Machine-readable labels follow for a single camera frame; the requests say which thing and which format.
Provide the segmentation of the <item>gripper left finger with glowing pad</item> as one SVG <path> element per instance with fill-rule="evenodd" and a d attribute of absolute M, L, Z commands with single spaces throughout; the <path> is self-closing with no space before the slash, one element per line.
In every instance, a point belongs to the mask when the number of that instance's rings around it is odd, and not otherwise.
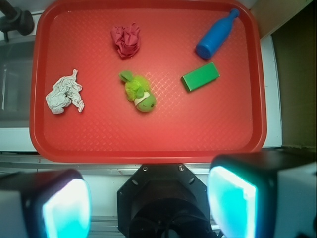
<path fill-rule="evenodd" d="M 74 169 L 0 177 L 2 238 L 86 238 L 90 189 Z"/>

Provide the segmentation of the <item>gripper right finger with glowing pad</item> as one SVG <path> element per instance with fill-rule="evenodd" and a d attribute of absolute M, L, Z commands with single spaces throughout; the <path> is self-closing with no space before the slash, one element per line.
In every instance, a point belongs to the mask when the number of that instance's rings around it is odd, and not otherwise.
<path fill-rule="evenodd" d="M 270 149 L 219 155 L 210 165 L 207 196 L 227 238 L 314 238 L 317 154 Z"/>

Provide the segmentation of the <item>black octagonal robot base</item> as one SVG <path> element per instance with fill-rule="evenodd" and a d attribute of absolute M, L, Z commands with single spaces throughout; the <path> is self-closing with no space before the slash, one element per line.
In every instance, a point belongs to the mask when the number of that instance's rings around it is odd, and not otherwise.
<path fill-rule="evenodd" d="M 117 191 L 127 238 L 216 238 L 207 187 L 184 164 L 142 165 Z"/>

